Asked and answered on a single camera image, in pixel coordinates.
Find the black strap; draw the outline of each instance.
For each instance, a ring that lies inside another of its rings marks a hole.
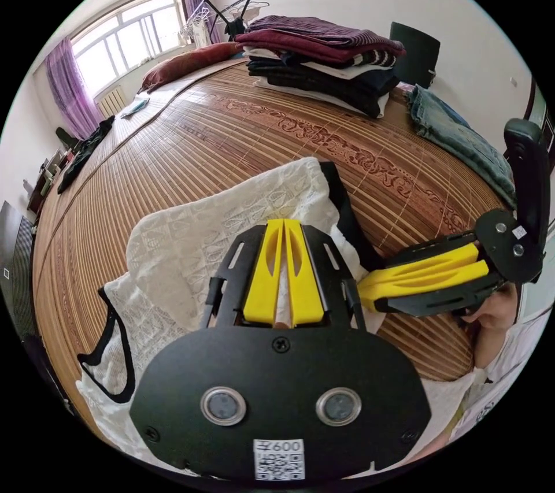
[[[330,200],[339,212],[337,228],[357,251],[360,265],[367,272],[383,269],[385,262],[364,235],[364,231],[354,215],[349,194],[339,177],[337,167],[333,162],[320,162],[320,169],[330,187]]]
[[[114,402],[118,404],[123,404],[131,400],[133,392],[135,391],[135,368],[133,367],[133,359],[131,356],[131,348],[129,346],[129,340],[127,339],[127,331],[125,329],[125,325],[121,316],[116,312],[116,309],[113,307],[110,299],[106,295],[104,288],[102,287],[99,289],[98,294],[102,298],[102,300],[106,303],[106,307],[108,308],[108,316],[106,318],[106,325],[104,326],[104,331],[102,332],[102,336],[98,341],[96,347],[90,354],[78,354],[77,361],[83,368],[83,371],[96,383],[96,385],[102,390],[102,392],[109,397]],[[99,383],[93,374],[88,370],[84,364],[88,366],[98,366],[102,361],[102,354],[104,353],[106,346],[110,342],[114,334],[114,327],[117,324],[120,327],[121,333],[121,345],[123,348],[123,355],[125,359],[125,370],[127,372],[127,382],[123,391],[120,393],[111,393],[108,391],[104,385]]]

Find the black chair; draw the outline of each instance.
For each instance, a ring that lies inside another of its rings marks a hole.
[[[428,88],[435,77],[441,43],[425,32],[395,22],[391,23],[389,38],[402,42],[406,50],[406,55],[395,63],[397,77],[405,83]]]

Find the pillow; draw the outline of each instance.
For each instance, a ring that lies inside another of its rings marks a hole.
[[[191,52],[176,55],[153,67],[144,77],[140,92],[152,92],[163,84],[171,83],[189,73],[225,61],[243,47],[236,42],[219,42]]]

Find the qr code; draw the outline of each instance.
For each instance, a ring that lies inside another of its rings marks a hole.
[[[254,442],[254,467],[257,480],[305,479],[305,454],[302,440]]]

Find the bamboo mat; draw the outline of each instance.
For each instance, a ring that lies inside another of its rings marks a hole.
[[[41,217],[39,328],[62,385],[92,427],[75,388],[76,355],[101,335],[106,310],[97,289],[127,271],[127,240],[145,215],[309,155],[336,163],[364,232],[386,256],[471,228],[483,212],[502,207],[473,171],[415,135],[401,92],[391,94],[383,119],[371,120],[253,87],[254,80],[240,63],[195,81],[111,153],[106,147],[68,206],[56,199]],[[450,316],[389,314],[379,334],[422,377],[453,380],[473,367],[470,339]]]

